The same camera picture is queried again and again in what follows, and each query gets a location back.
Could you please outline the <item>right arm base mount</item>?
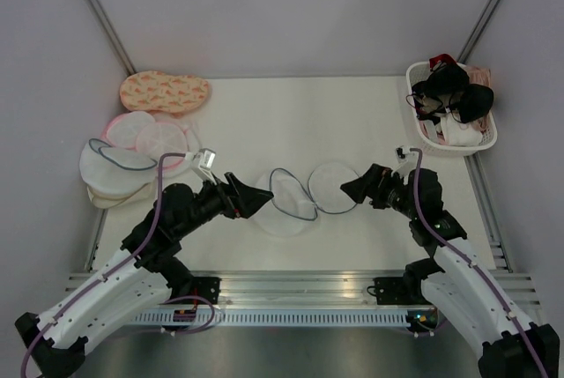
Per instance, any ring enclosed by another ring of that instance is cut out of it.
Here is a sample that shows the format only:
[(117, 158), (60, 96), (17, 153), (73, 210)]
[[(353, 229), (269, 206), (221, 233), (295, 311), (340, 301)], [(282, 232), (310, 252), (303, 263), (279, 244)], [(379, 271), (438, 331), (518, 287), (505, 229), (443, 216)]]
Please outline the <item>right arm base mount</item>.
[(372, 293), (378, 306), (431, 306), (418, 291), (411, 289), (403, 278), (379, 277), (373, 280)]

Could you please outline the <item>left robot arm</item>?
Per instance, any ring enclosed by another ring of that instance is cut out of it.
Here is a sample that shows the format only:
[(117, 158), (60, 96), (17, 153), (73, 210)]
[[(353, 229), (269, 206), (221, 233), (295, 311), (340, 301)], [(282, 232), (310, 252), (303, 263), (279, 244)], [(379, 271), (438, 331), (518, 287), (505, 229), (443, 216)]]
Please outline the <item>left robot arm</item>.
[(20, 374), (33, 361), (43, 377), (70, 377), (97, 345), (143, 310), (169, 301), (205, 302), (176, 256), (182, 239), (218, 216), (249, 219), (272, 198), (232, 173), (204, 182), (199, 192), (183, 183), (161, 187), (153, 208), (96, 274), (51, 309), (16, 320), (26, 346)]

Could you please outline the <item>orange carrot print laundry bag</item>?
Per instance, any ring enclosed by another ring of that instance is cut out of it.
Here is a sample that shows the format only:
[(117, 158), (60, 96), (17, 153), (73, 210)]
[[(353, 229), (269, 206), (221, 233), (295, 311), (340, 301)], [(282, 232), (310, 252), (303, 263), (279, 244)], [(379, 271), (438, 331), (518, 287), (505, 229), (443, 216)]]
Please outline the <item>orange carrot print laundry bag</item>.
[(183, 115), (203, 105), (211, 91), (210, 83), (204, 78), (147, 70), (126, 78), (119, 97), (129, 111)]

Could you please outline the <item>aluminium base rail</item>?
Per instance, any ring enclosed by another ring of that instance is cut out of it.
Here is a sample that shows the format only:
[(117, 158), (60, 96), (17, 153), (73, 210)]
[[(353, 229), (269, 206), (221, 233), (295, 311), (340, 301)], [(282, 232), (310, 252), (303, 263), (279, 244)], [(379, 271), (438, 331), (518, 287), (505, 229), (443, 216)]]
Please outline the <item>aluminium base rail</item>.
[(219, 303), (238, 308), (363, 308), (366, 288), (401, 271), (195, 271), (219, 279)]

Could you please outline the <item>left aluminium corner post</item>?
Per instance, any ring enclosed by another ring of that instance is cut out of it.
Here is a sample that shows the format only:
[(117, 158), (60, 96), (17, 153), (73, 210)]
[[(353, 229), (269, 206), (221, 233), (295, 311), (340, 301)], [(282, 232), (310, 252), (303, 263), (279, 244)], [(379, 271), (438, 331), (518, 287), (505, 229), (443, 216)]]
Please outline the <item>left aluminium corner post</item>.
[(114, 52), (114, 55), (121, 65), (122, 69), (130, 76), (136, 73), (134, 63), (131, 61), (126, 48), (122, 44), (122, 40), (118, 32), (103, 7), (100, 0), (85, 0), (86, 5), (91, 11), (96, 23), (99, 25), (104, 37), (106, 38), (109, 47)]

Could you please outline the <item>aluminium corner post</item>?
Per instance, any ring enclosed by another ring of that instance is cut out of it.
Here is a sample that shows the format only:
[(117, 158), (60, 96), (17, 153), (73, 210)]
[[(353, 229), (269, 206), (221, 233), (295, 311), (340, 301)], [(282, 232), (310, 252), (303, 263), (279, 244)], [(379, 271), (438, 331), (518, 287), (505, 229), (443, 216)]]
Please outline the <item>aluminium corner post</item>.
[(472, 28), (465, 44), (458, 54), (457, 61), (466, 63), (475, 48), (478, 46), (480, 39), (484, 35), (488, 25), (490, 24), (494, 14), (500, 7), (502, 0), (487, 0), (486, 5), (478, 16), (478, 19)]
[(122, 40), (118, 32), (103, 7), (100, 0), (85, 0), (86, 5), (91, 11), (96, 23), (99, 25), (104, 37), (106, 38), (109, 47), (114, 52), (114, 55), (121, 65), (122, 69), (130, 76), (136, 73), (134, 63), (131, 61), (126, 48), (122, 44)]

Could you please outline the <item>pink-trimmed white mesh laundry bag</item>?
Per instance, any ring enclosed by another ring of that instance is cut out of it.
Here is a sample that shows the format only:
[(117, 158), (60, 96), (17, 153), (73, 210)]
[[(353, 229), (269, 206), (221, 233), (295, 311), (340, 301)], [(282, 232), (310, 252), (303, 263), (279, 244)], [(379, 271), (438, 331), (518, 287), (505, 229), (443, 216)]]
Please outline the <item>pink-trimmed white mesh laundry bag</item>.
[(117, 116), (102, 132), (101, 140), (134, 150), (158, 161), (162, 173), (172, 178), (189, 170), (191, 155), (200, 149), (189, 120), (164, 113), (131, 112)]

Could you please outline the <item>right aluminium corner post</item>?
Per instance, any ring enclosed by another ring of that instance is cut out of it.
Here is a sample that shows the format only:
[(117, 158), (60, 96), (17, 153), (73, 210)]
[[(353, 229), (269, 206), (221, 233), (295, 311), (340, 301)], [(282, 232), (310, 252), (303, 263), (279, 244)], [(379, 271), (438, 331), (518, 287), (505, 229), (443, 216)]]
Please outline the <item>right aluminium corner post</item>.
[(488, 25), (490, 24), (494, 14), (500, 7), (502, 0), (487, 0), (486, 5), (478, 16), (478, 19), (472, 28), (465, 44), (458, 54), (457, 61), (466, 63), (475, 48), (478, 46), (480, 39), (484, 35)]

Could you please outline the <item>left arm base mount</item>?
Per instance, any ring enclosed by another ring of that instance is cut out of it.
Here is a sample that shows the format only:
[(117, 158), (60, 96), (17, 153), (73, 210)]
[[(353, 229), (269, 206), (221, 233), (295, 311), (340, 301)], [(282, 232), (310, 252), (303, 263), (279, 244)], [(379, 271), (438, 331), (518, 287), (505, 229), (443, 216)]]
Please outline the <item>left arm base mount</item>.
[(188, 296), (198, 296), (209, 301), (212, 305), (217, 305), (220, 284), (221, 279), (219, 277), (193, 277), (188, 284), (182, 285), (179, 290), (174, 289), (167, 302), (200, 304), (200, 300), (188, 299)]

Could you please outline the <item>black bra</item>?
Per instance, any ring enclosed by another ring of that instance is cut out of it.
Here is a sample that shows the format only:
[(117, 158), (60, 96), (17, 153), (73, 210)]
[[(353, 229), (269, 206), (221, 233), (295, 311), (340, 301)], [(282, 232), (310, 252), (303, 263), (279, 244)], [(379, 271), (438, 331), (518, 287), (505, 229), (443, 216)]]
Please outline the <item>black bra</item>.
[(470, 82), (468, 73), (457, 64), (442, 63), (425, 80), (412, 86), (413, 105), (420, 121), (434, 124), (447, 114), (468, 124), (486, 117), (493, 107), (494, 92)]

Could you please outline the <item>white mesh blue-trimmed laundry bag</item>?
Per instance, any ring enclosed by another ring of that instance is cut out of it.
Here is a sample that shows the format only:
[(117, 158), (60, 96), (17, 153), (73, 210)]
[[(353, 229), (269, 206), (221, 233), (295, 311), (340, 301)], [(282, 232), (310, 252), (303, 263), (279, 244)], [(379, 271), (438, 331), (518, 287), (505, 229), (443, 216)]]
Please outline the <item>white mesh blue-trimmed laundry bag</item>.
[(270, 235), (294, 237), (313, 226), (321, 214), (342, 215), (352, 211), (356, 203), (340, 186), (359, 177), (354, 169), (338, 161), (322, 163), (305, 183), (283, 167), (274, 168), (256, 183), (257, 187), (269, 190), (273, 198), (253, 220)]

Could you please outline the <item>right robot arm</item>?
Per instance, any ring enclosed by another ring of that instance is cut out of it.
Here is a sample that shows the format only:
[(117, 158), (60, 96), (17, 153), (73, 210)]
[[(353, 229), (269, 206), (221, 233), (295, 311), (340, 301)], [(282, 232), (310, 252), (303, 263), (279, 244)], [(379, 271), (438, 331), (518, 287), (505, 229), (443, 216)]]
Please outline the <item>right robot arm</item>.
[(341, 185), (355, 203), (369, 201), (409, 220), (427, 258), (405, 267), (402, 291), (437, 308), (474, 351), (483, 377), (556, 377), (560, 338), (536, 324), (494, 279), (459, 222), (444, 208), (438, 174), (417, 167), (408, 176), (373, 164)]

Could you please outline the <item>beige cloth bag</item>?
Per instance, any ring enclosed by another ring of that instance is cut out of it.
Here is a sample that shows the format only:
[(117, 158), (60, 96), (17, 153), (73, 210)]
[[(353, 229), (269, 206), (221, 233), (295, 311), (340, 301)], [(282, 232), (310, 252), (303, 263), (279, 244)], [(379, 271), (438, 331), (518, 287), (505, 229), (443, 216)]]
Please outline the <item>beige cloth bag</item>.
[(148, 199), (155, 195), (157, 181), (149, 182), (127, 195), (109, 196), (95, 191), (87, 186), (87, 194), (91, 203), (102, 210), (112, 209), (126, 204), (133, 204)]

